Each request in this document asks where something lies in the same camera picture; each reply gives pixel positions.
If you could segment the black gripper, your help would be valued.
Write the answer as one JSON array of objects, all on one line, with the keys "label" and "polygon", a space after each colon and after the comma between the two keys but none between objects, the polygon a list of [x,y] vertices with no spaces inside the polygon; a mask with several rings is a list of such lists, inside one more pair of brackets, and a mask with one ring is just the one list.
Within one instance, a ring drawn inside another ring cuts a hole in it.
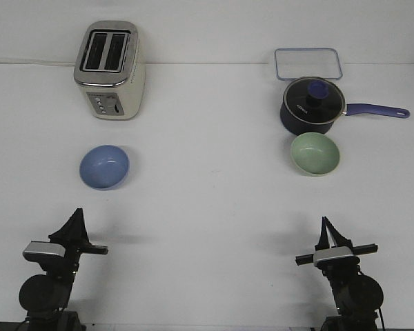
[{"label": "black gripper", "polygon": [[50,276],[75,273],[79,269],[82,254],[108,254],[107,246],[90,243],[82,208],[77,208],[69,220],[59,230],[49,234],[48,238],[50,243],[61,244],[66,249],[64,258],[47,258],[39,262],[42,270]]},{"label": "black gripper", "polygon": [[[342,236],[336,230],[334,225],[329,221],[327,217],[322,217],[319,241],[317,245],[315,246],[316,251],[326,250],[330,248],[327,230],[336,247],[350,248],[354,256],[344,258],[344,259],[338,259],[334,261],[319,263],[318,267],[316,268],[320,269],[322,272],[329,272],[331,268],[335,268],[335,269],[352,268],[353,266],[357,266],[359,264],[359,255],[372,254],[378,251],[378,245],[375,243],[353,246],[352,241]],[[296,264],[297,265],[313,264],[314,253],[296,256],[295,257]]]}]

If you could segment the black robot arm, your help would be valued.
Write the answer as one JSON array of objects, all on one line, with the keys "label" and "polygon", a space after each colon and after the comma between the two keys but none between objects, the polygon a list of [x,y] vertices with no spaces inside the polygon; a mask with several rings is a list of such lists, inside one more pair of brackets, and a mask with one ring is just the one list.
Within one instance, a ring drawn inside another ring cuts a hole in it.
[{"label": "black robot arm", "polygon": [[381,310],[383,289],[361,271],[359,258],[377,251],[375,243],[353,245],[327,217],[322,217],[314,253],[295,257],[297,265],[314,265],[330,284],[337,315],[326,317],[321,330],[376,330],[376,319],[385,326]]},{"label": "black robot arm", "polygon": [[108,248],[90,242],[82,208],[48,238],[31,241],[22,252],[26,261],[37,263],[44,271],[28,278],[19,291],[27,329],[85,330],[78,313],[67,309],[79,261],[83,254],[105,255]]}]

